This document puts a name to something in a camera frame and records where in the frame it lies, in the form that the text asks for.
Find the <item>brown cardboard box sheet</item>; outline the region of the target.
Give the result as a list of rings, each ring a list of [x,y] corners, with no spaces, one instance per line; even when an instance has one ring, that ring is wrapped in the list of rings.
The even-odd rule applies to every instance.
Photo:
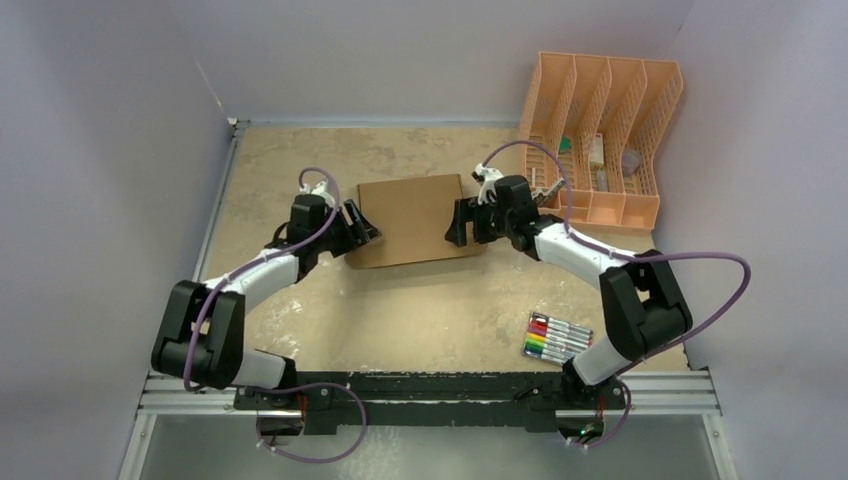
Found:
[[[464,197],[458,174],[361,183],[359,208],[381,237],[344,256],[353,269],[376,269],[479,256],[487,247],[457,247],[444,239],[454,202]]]

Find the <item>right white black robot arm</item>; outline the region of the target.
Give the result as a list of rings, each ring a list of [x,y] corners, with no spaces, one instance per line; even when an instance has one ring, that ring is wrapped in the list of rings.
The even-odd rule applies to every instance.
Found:
[[[446,241],[464,247],[506,238],[515,250],[567,270],[600,293],[606,335],[565,363],[561,392],[569,404],[588,405],[602,384],[691,330],[683,293],[658,251],[618,252],[541,213],[521,175],[482,167],[472,176],[480,191],[455,202]]]

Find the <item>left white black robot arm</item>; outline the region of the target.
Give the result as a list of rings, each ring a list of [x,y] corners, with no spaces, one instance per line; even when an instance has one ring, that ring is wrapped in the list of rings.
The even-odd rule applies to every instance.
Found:
[[[298,395],[295,362],[247,348],[247,314],[303,280],[321,254],[339,257],[381,236],[352,200],[335,206],[317,194],[296,196],[289,220],[252,260],[217,278],[182,280],[172,288],[152,369],[183,379],[190,390],[247,387],[259,390],[272,408],[289,407]]]

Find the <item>white paper box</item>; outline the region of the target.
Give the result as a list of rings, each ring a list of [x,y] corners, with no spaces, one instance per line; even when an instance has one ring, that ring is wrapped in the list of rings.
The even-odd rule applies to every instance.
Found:
[[[588,164],[591,168],[604,166],[604,141],[601,133],[595,133],[590,142]]]

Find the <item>black white striped item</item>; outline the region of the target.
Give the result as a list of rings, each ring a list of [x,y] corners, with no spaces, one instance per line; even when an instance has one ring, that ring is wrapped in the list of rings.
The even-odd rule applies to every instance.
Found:
[[[532,198],[535,204],[543,207],[558,197],[559,191],[567,185],[565,178],[559,178],[550,187],[534,187],[532,190]]]

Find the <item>green small object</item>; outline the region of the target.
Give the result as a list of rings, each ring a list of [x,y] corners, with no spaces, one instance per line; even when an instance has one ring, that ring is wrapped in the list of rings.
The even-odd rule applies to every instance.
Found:
[[[567,152],[572,149],[572,145],[572,140],[568,136],[563,136],[559,143],[558,152]]]

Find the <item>pack of coloured markers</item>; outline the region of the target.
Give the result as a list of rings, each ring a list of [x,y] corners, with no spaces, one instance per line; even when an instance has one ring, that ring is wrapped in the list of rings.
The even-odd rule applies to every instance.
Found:
[[[532,312],[525,330],[522,353],[562,366],[587,350],[593,341],[594,332],[587,327]]]

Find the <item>orange plastic file organizer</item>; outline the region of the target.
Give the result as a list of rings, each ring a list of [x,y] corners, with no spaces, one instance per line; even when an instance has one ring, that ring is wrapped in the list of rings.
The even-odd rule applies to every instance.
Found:
[[[654,160],[683,93],[673,61],[541,52],[519,136],[522,172],[541,212],[609,232],[654,230],[660,196]]]

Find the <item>clear plastic cup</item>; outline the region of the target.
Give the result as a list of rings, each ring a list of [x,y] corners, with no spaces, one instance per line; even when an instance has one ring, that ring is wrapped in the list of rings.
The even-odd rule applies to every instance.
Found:
[[[621,157],[621,173],[623,176],[631,176],[640,167],[643,161],[642,154],[633,148],[626,147]]]

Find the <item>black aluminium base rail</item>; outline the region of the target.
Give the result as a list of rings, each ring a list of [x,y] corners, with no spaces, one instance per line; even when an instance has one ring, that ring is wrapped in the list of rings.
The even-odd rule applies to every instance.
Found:
[[[629,412],[704,416],[721,412],[706,371],[631,372],[584,396],[568,396],[557,372],[302,372],[304,393],[263,394],[247,387],[184,390],[180,380],[149,375],[141,415],[269,418],[304,423],[308,435],[340,426],[520,427],[554,432],[573,419]]]

